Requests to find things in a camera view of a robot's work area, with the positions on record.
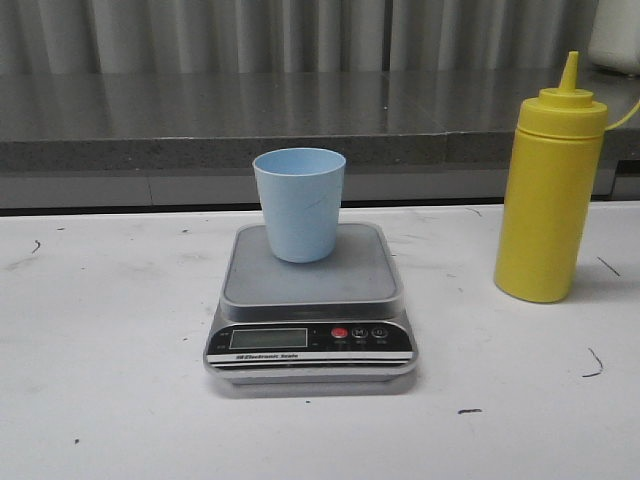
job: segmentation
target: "yellow squeeze bottle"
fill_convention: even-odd
[[[567,296],[607,122],[607,106],[576,88],[570,52],[558,88],[522,103],[505,195],[495,283],[530,302]]]

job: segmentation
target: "bottle cap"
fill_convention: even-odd
[[[518,128],[552,138],[594,138],[604,134],[607,106],[593,92],[576,88],[578,52],[569,52],[558,88],[544,88],[522,102]]]

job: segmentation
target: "corrugated wall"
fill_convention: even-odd
[[[0,0],[0,74],[550,67],[597,0]]]

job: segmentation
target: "table surface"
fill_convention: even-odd
[[[201,355],[259,212],[0,219],[0,478],[639,478],[640,203],[592,205],[554,305],[494,286],[501,213],[343,210],[387,236],[417,381],[255,399]]]

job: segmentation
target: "digital kitchen scale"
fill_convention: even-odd
[[[275,257],[264,225],[238,231],[204,351],[233,385],[388,382],[418,350],[402,282],[379,227],[338,226],[327,258]]]

